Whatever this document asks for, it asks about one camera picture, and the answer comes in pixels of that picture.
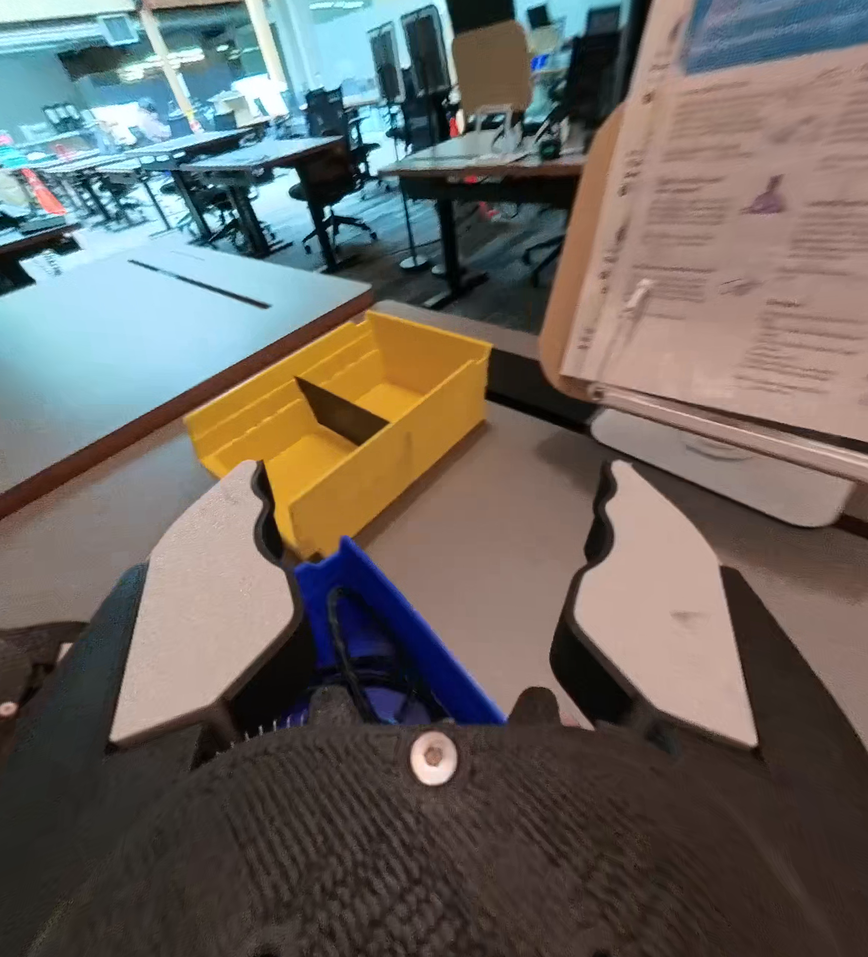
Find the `orange traffic cone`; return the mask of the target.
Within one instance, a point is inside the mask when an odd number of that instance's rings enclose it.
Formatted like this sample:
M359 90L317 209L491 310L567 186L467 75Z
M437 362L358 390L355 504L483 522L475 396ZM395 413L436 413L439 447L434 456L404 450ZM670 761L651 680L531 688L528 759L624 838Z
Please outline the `orange traffic cone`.
M67 209L31 168L23 166L20 174L39 209L51 216L67 217Z

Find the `wood-edged office desk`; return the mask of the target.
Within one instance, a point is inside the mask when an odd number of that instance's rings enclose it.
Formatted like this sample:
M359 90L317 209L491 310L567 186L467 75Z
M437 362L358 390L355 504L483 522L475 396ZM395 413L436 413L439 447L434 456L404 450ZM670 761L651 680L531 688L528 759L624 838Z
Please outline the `wood-edged office desk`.
M536 149L475 153L474 137L453 138L382 167L406 199L430 201L440 228L441 272L445 289L424 308L444 310L488 280L462 263L455 217L458 202L539 205L571 209L587 159L581 149L544 159Z

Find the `yellow storage bin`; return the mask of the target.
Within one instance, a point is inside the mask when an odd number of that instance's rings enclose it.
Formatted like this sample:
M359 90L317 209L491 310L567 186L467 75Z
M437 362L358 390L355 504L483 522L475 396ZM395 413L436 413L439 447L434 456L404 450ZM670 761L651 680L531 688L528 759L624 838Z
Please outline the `yellow storage bin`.
M260 462L284 544L327 557L485 421L491 352L488 341L368 311L187 414L185 427L217 479ZM296 377L388 427L353 446L318 424Z

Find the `blue storage bin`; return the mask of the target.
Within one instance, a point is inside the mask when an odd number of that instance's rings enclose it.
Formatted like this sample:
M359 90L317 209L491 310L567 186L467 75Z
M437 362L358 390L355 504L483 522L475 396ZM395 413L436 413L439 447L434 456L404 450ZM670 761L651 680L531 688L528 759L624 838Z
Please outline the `blue storage bin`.
M308 686L284 717L306 722L315 693L339 687L368 724L501 725L507 716L367 554L339 549L295 569L315 647Z

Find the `black office chair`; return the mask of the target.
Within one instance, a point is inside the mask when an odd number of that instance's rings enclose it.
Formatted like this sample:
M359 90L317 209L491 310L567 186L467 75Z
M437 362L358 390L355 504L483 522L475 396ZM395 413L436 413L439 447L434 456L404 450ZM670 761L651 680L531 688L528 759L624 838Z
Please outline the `black office chair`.
M592 133L620 102L621 6L591 8L571 46L565 105L572 123Z
M308 207L313 230L302 241L306 253L311 253L310 243L316 240L325 270L333 273L344 263L337 253L337 239L342 227L354 228L366 233L370 241L378 241L378 233L366 220L338 213L335 209L345 198L362 193L368 184L371 175L364 164L368 149L359 126L345 109L340 88L309 91L306 105L310 137L329 139L332 143L326 150L301 162L297 168L298 181L289 188L288 196Z

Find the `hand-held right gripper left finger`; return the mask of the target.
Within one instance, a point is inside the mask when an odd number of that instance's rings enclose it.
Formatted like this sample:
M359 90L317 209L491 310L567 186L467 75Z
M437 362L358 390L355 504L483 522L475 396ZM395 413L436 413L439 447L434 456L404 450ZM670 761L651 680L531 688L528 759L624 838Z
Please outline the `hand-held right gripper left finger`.
M153 547L110 726L116 748L203 725L232 744L306 685L306 612L260 462L243 461Z

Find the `neighbouring grey desk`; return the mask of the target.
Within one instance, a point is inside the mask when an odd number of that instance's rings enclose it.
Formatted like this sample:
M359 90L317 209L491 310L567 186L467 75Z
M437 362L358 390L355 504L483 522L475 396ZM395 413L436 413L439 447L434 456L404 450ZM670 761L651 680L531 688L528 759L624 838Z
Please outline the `neighbouring grey desk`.
M0 298L0 520L363 313L370 284L162 242Z

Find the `black bin divider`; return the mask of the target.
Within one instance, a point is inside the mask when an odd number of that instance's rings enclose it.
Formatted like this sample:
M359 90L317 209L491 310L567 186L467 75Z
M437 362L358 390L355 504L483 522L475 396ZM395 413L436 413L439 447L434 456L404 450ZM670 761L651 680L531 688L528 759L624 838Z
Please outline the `black bin divider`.
M305 378L296 377L295 382L318 424L355 447L361 447L389 425L383 417Z

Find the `wooden document stand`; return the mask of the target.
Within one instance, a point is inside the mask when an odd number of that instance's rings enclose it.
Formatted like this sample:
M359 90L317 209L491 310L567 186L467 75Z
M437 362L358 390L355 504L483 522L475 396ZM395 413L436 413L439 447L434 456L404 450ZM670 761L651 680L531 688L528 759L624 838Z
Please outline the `wooden document stand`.
M515 19L455 35L452 54L464 119L479 133L483 120L500 117L495 134L513 144L515 117L533 99L530 53L523 26Z

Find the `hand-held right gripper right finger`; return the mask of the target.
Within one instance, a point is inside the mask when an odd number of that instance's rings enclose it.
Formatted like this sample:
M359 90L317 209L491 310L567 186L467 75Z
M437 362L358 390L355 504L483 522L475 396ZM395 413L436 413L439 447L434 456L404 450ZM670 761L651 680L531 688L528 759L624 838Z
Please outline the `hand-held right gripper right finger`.
M602 467L548 659L591 727L624 727L664 750L686 736L759 746L720 561L627 462Z

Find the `row of office desks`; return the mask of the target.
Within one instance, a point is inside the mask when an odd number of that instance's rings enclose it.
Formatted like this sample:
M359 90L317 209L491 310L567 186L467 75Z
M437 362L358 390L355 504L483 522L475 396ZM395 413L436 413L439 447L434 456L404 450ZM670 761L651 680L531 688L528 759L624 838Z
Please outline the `row of office desks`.
M22 161L7 166L7 169L10 173L30 171L40 178L77 173L102 177L117 174L119 166L128 163L133 164L130 174L168 173L195 224L201 245L212 245L220 238L219 234L209 232L203 215L208 203L202 193L222 190L234 211L232 225L243 237L247 254L259 259L288 248L288 244L278 242L271 245L268 242L251 204L250 188L273 170L292 169L304 191L304 201L325 263L324 270L335 273L342 268L344 261L335 255L324 214L331 206L327 175L329 168L348 166L346 146L342 137L279 140L260 137L257 131L235 129L191 134L156 146L129 150L118 156L97 154L73 161Z

